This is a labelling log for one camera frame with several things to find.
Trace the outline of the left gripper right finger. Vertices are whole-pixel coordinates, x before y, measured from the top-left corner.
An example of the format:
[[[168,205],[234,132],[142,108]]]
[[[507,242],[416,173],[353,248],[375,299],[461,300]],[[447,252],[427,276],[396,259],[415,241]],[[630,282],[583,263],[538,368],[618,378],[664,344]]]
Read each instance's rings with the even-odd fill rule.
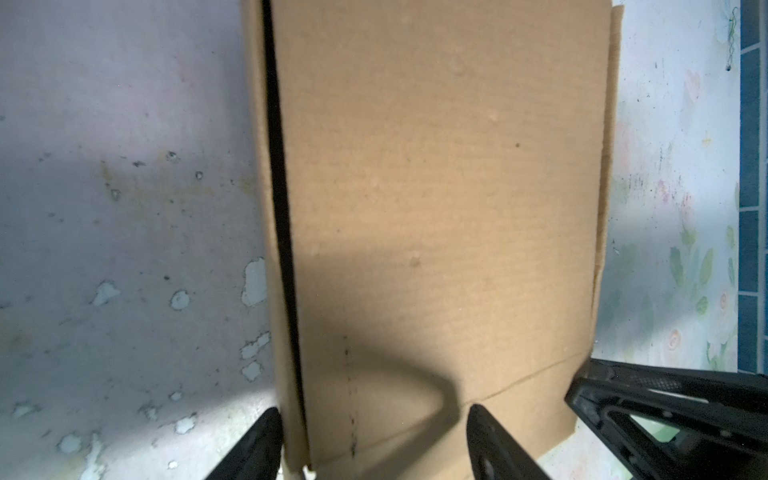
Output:
[[[549,480],[544,470],[481,404],[468,413],[466,438],[477,480]]]

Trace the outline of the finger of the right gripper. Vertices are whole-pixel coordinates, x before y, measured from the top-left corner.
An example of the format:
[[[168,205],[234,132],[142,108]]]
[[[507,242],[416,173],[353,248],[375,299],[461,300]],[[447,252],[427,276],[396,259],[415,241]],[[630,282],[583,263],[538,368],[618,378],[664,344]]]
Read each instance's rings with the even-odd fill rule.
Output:
[[[762,374],[587,360],[565,396],[635,479],[764,479]]]

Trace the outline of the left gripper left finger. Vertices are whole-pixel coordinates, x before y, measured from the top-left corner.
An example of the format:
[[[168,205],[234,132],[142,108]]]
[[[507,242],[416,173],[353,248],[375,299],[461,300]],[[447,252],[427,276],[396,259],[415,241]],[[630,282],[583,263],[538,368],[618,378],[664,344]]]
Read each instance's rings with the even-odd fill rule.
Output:
[[[213,468],[206,480],[276,480],[283,439],[280,411],[270,407]]]

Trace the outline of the brown cardboard box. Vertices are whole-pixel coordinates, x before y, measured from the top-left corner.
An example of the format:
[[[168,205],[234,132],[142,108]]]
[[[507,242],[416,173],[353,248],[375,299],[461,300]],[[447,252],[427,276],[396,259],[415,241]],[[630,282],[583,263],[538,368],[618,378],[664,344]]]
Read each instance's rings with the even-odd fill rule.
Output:
[[[622,9],[245,1],[283,473],[468,479],[485,406],[568,438],[605,263]]]

